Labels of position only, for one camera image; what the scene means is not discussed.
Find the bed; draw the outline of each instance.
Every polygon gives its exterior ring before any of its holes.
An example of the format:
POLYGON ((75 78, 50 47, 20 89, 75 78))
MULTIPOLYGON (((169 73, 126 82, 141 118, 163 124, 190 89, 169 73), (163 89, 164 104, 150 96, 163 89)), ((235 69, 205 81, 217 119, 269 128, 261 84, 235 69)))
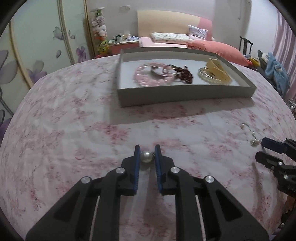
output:
POLYGON ((186 45, 154 43, 150 38, 153 32, 188 34, 188 25, 207 29, 207 40, 212 38, 212 21, 198 16, 170 11, 138 11, 138 34, 140 47, 182 47, 186 45))
MULTIPOLYGON (((259 138, 296 139, 296 121, 259 73, 235 65, 257 86, 252 98, 120 108, 119 55, 75 64, 40 79, 15 112, 0 150, 0 207, 24 238, 83 176, 103 177, 135 145, 164 155, 196 177, 214 176, 271 234, 286 195, 254 156, 259 138)), ((285 164, 293 161, 281 156, 285 164)), ((162 197, 153 163, 141 165, 135 197, 122 197, 120 241, 175 240, 174 197, 162 197)))

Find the pearl pendant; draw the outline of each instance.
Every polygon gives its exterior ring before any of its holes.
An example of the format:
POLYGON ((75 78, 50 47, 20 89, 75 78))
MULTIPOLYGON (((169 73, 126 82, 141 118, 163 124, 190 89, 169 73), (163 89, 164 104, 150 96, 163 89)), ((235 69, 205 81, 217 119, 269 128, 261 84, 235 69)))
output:
POLYGON ((258 146, 260 145, 261 140, 260 139, 256 139, 256 138, 252 138, 250 141, 251 146, 258 146))
POLYGON ((142 151, 140 156, 141 162, 149 163, 153 159, 153 154, 149 151, 142 151))

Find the headboard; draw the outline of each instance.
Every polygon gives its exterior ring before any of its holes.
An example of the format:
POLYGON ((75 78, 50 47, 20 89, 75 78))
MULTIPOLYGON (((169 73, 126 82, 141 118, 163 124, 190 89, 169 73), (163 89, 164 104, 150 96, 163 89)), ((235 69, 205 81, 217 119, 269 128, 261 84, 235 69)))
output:
POLYGON ((208 30, 212 39, 212 21, 198 16, 170 11, 138 11, 139 37, 150 37, 153 32, 187 34, 188 25, 208 30))

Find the white pillow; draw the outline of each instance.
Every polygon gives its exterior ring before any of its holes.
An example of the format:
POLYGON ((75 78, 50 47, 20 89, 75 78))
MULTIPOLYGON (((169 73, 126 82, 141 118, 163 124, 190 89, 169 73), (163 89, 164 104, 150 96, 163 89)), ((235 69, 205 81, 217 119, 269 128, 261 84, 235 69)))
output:
POLYGON ((186 34, 151 33, 154 43, 187 44, 192 42, 186 34))
POLYGON ((197 28, 191 25, 189 27, 189 37, 193 40, 206 40, 207 39, 207 29, 197 28))

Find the wall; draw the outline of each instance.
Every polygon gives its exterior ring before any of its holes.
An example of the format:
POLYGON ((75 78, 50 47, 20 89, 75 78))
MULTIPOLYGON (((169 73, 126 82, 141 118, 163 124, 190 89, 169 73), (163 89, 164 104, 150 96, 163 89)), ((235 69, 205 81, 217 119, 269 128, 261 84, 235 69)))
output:
POLYGON ((213 19, 213 37, 218 42, 239 48, 251 14, 251 0, 217 0, 213 19))
POLYGON ((137 10, 164 10, 183 12, 212 20, 215 0, 88 0, 88 10, 105 7, 103 14, 106 20, 108 38, 130 30, 138 34, 137 10), (130 10, 120 10, 120 6, 130 5, 130 10))
POLYGON ((268 0, 252 0, 252 11, 245 38, 250 40, 251 55, 258 57, 257 51, 272 52, 277 29, 277 8, 268 0))

